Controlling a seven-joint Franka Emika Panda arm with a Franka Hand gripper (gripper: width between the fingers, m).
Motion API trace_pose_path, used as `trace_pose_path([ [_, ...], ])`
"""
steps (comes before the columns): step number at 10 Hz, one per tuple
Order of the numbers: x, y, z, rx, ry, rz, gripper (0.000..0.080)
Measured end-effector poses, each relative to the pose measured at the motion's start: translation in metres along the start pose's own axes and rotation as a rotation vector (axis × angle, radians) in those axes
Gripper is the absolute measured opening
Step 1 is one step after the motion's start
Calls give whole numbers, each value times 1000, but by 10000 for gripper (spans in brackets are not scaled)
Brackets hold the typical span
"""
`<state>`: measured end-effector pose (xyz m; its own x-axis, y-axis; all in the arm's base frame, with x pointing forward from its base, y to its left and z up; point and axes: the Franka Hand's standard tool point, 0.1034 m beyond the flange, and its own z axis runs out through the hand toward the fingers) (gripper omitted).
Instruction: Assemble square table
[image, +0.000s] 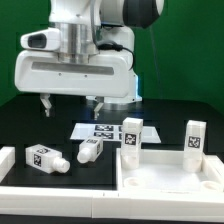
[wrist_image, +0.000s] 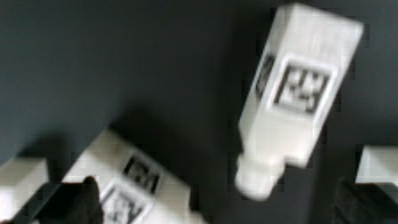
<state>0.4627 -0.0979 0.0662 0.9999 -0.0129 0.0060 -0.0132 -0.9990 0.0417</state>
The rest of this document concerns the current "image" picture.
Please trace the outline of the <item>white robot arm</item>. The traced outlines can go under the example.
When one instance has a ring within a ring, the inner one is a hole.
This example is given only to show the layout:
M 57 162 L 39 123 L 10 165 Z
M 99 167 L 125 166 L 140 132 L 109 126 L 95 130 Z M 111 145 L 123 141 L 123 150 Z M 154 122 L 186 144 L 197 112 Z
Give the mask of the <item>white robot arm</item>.
M 50 0 L 50 27 L 25 34 L 15 86 L 40 95 L 45 112 L 52 94 L 84 96 L 100 109 L 139 102 L 134 27 L 147 28 L 164 0 Z

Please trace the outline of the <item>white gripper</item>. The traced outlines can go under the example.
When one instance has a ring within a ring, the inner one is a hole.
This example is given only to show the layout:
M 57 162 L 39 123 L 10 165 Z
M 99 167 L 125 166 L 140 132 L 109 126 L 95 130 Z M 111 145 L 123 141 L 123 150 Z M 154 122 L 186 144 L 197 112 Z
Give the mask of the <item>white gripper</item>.
M 49 94 L 96 97 L 94 120 L 104 97 L 124 98 L 129 91 L 127 61 L 107 45 L 98 50 L 84 27 L 48 28 L 21 37 L 23 51 L 15 66 L 15 85 L 23 92 L 41 93 L 50 116 Z

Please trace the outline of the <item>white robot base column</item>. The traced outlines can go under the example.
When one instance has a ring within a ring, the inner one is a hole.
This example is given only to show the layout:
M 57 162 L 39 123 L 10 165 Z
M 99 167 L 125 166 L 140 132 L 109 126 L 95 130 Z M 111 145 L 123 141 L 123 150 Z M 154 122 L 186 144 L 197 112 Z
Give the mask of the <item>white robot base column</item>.
M 116 53 L 120 54 L 128 64 L 129 74 L 129 91 L 124 98 L 87 96 L 89 101 L 103 103 L 104 109 L 107 110 L 125 110 L 131 104 L 142 101 L 142 97 L 138 94 L 138 76 L 133 70 L 135 63 L 134 57 L 134 40 L 133 31 L 128 27 L 109 27 L 105 26 L 101 29 L 101 38 L 104 44 L 115 47 Z

